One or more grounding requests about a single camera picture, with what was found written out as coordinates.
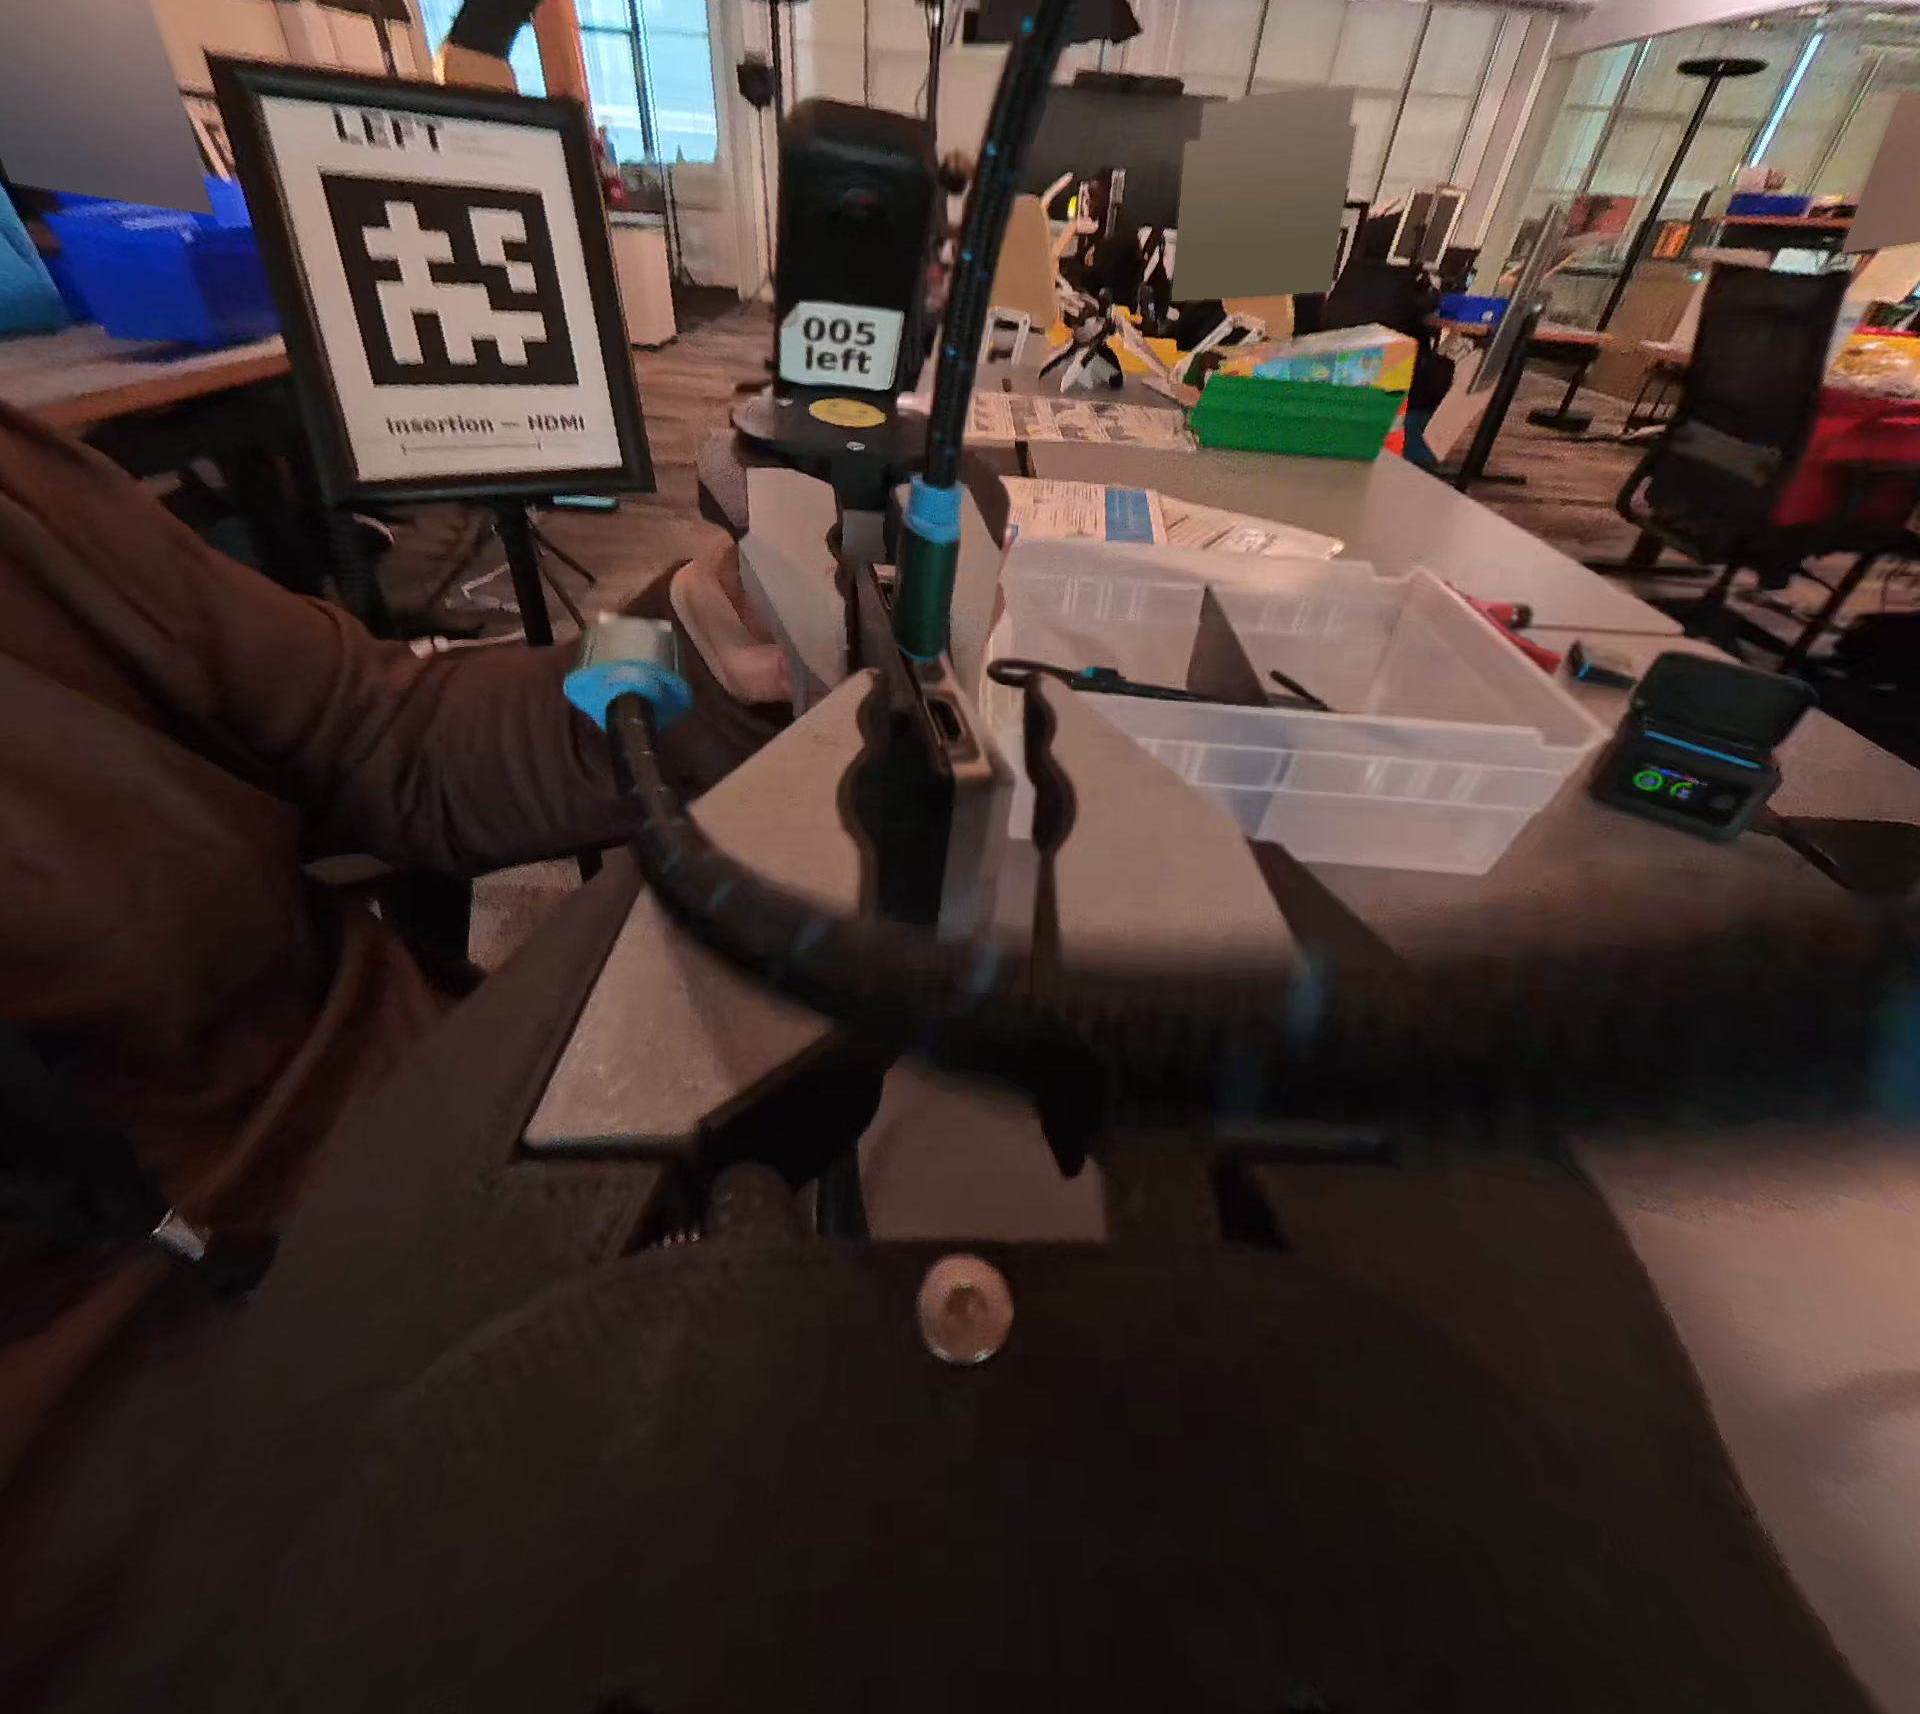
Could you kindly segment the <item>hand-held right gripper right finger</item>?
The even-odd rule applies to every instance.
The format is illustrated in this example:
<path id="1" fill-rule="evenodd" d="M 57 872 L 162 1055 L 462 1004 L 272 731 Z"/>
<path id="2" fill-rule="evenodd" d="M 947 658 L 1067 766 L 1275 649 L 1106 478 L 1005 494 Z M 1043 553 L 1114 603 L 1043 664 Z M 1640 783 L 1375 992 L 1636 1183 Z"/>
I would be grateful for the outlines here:
<path id="1" fill-rule="evenodd" d="M 1036 942 L 1062 966 L 1275 973 L 1293 930 L 1240 826 L 1106 718 L 1090 695 L 1031 677 Z"/>

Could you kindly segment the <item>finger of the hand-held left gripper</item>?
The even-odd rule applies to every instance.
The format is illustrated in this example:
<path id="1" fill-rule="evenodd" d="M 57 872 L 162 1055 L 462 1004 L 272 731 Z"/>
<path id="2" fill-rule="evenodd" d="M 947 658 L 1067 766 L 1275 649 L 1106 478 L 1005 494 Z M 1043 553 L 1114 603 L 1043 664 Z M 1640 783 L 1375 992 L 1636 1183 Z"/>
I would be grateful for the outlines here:
<path id="1" fill-rule="evenodd" d="M 783 650 L 792 708 L 806 714 L 856 665 L 854 572 L 841 560 L 841 501 L 825 478 L 749 472 L 740 582 Z"/>
<path id="2" fill-rule="evenodd" d="M 998 616 L 1005 560 L 1008 498 L 998 486 L 959 488 L 959 556 L 950 601 L 950 658 L 953 668 L 984 668 Z"/>

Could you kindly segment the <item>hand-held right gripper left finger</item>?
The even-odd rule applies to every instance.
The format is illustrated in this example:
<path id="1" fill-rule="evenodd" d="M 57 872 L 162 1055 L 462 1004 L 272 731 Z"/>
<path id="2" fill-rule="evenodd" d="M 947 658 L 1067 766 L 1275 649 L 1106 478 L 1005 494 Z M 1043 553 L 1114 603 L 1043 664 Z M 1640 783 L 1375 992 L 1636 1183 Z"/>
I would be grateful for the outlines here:
<path id="1" fill-rule="evenodd" d="M 689 806 L 730 861 L 850 914 L 876 861 L 854 833 L 876 674 L 856 670 Z M 631 1154 L 710 1180 L 763 1165 L 824 1173 L 871 1124 L 895 1045 L 749 978 L 640 886 L 523 1127 L 539 1157 Z"/>

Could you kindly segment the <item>hdmi switch box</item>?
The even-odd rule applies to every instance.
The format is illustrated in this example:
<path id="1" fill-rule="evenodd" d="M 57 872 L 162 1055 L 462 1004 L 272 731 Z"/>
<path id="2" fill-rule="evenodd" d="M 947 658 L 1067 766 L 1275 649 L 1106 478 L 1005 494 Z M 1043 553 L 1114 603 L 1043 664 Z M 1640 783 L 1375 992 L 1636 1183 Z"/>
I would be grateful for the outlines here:
<path id="1" fill-rule="evenodd" d="M 953 660 L 902 656 L 894 636 L 895 574 L 853 578 L 862 754 L 853 769 L 854 831 L 870 852 L 870 903 L 941 938 L 988 923 L 992 844 L 1003 831 L 1003 764 Z"/>

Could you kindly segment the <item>clear plastic storage bin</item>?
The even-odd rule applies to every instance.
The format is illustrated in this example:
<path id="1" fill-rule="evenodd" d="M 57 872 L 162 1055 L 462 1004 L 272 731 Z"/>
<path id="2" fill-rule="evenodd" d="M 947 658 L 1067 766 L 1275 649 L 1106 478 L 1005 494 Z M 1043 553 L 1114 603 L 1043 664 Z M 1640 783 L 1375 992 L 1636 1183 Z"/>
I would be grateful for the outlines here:
<path id="1" fill-rule="evenodd" d="M 1486 874 L 1602 740 L 1424 569 L 1019 540 L 998 595 L 988 664 L 1117 672 L 1094 706 L 1301 861 Z"/>

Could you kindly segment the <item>person's left forearm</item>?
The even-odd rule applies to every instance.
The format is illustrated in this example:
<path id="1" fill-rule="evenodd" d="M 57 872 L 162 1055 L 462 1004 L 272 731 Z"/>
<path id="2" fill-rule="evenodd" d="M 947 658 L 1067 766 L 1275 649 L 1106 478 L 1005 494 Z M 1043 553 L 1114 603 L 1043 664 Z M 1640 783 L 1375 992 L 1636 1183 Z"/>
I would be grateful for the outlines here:
<path id="1" fill-rule="evenodd" d="M 580 649 L 425 653 L 245 569 L 88 443 L 5 403 L 5 645 L 51 653 L 326 852 L 441 874 L 630 838 Z"/>

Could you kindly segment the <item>person's left hand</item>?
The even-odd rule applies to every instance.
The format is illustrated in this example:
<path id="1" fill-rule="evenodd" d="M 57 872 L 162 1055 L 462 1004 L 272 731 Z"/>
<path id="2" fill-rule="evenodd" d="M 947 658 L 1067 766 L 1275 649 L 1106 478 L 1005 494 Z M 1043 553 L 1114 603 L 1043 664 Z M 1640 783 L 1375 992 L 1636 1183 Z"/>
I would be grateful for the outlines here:
<path id="1" fill-rule="evenodd" d="M 678 567 L 669 578 L 669 603 L 689 650 L 730 702 L 792 705 L 785 649 L 756 612 L 735 543 Z"/>

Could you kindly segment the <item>printed paper sheet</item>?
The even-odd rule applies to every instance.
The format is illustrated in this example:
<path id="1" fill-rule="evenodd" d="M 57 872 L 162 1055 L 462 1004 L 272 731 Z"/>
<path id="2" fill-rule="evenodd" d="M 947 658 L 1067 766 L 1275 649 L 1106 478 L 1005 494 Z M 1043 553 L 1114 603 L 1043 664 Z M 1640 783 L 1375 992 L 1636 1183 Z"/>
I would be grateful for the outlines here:
<path id="1" fill-rule="evenodd" d="M 1005 477 L 1005 538 L 1143 545 L 1224 556 L 1324 561 L 1343 543 L 1320 529 L 1269 522 L 1181 501 L 1149 486 Z"/>
<path id="2" fill-rule="evenodd" d="M 975 390 L 970 400 L 963 446 L 1066 443 L 1082 448 L 1141 448 L 1159 452 L 1193 452 L 1198 437 L 1178 406 L 1152 400 L 1148 403 L 1091 396 L 1090 391 L 991 391 Z"/>

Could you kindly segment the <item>black tripod stand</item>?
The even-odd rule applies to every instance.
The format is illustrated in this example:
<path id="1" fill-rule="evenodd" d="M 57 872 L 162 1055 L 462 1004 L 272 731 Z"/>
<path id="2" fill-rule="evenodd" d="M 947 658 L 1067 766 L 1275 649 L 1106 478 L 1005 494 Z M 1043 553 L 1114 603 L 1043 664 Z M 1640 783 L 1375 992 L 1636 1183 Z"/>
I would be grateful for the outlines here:
<path id="1" fill-rule="evenodd" d="M 428 507 L 458 507 L 467 521 L 467 540 L 451 556 L 441 578 L 417 603 L 395 604 L 385 592 L 377 561 L 396 546 L 400 529 L 417 512 Z M 584 631 L 585 616 L 574 582 L 584 590 L 597 575 L 584 567 L 567 546 L 543 532 L 543 515 L 554 510 L 618 510 L 608 494 L 487 494 L 480 498 L 453 501 L 406 501 L 377 510 L 326 510 L 321 538 L 326 567 L 339 603 L 364 622 L 371 635 L 387 642 L 424 645 L 428 653 L 467 645 L 504 645 L 510 631 L 487 631 L 487 622 L 448 622 L 451 601 L 462 601 L 467 580 L 481 582 L 505 575 L 505 609 L 517 622 L 516 638 L 530 645 L 554 642 L 554 614 L 561 614 L 574 631 Z"/>

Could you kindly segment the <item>green storage bin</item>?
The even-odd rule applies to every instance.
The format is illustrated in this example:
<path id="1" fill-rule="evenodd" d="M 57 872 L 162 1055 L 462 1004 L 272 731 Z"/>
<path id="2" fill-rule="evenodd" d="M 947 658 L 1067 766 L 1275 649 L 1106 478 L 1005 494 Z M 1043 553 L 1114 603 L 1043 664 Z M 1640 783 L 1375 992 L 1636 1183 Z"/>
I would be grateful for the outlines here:
<path id="1" fill-rule="evenodd" d="M 1186 425 L 1200 448 L 1372 463 L 1404 415 L 1404 391 L 1212 372 Z"/>

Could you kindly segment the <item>red clamp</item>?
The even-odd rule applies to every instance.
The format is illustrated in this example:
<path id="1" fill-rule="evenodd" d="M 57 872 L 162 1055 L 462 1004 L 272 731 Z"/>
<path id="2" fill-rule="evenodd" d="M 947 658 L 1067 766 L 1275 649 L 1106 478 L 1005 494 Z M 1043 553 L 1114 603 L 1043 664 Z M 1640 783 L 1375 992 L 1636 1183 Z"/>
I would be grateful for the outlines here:
<path id="1" fill-rule="evenodd" d="M 1526 603 L 1499 603 L 1486 597 L 1459 595 L 1474 614 L 1486 622 L 1509 645 L 1520 650 L 1536 668 L 1556 677 L 1563 668 L 1563 656 L 1528 631 L 1533 609 Z"/>

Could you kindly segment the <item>person's brown jacket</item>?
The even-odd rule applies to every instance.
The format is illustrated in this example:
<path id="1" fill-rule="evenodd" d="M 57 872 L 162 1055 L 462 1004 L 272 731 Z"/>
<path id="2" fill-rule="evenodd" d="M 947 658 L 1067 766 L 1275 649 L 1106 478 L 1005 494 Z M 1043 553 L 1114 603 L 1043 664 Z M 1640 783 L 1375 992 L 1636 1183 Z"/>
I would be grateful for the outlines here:
<path id="1" fill-rule="evenodd" d="M 281 1231 L 353 1098 L 448 1010 L 364 894 L 188 848 L 97 891 L 5 886 L 5 1024 L 162 1197 Z M 128 1246 L 5 1228 L 5 1708 L 43 1708 L 187 1476 L 154 1386 L 192 1291 Z"/>

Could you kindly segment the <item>blue storage bin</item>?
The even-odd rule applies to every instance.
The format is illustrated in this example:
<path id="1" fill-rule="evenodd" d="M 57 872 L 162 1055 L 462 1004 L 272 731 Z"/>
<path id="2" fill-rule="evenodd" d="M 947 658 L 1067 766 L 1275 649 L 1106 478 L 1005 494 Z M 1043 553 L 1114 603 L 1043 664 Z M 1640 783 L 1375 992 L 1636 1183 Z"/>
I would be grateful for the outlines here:
<path id="1" fill-rule="evenodd" d="M 216 350 L 281 333 L 246 196 L 205 177 L 205 212 L 60 196 L 53 273 L 117 338 Z"/>

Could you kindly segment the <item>black office chair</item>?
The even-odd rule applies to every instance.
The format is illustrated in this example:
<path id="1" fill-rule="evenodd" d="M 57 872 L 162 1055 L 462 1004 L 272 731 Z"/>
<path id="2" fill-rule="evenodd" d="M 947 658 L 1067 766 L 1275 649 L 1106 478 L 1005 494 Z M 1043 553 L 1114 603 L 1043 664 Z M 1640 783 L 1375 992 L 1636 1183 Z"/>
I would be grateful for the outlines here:
<path id="1" fill-rule="evenodd" d="M 1718 624 L 1735 574 L 1778 582 L 1837 550 L 1832 517 L 1786 517 L 1786 488 L 1808 454 L 1832 333 L 1853 279 L 1717 264 L 1669 425 L 1615 501 L 1640 540 L 1625 572 L 1676 552 L 1715 582 L 1669 603 L 1687 635 Z"/>

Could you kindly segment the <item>red tablecloth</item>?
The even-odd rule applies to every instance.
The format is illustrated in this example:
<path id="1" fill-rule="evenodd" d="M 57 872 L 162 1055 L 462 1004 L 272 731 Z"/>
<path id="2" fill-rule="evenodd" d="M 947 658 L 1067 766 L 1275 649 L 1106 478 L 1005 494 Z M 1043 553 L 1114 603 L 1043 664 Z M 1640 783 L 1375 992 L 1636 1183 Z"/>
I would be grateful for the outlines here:
<path id="1" fill-rule="evenodd" d="M 1918 504 L 1918 400 L 1825 384 L 1769 522 L 1899 529 Z"/>

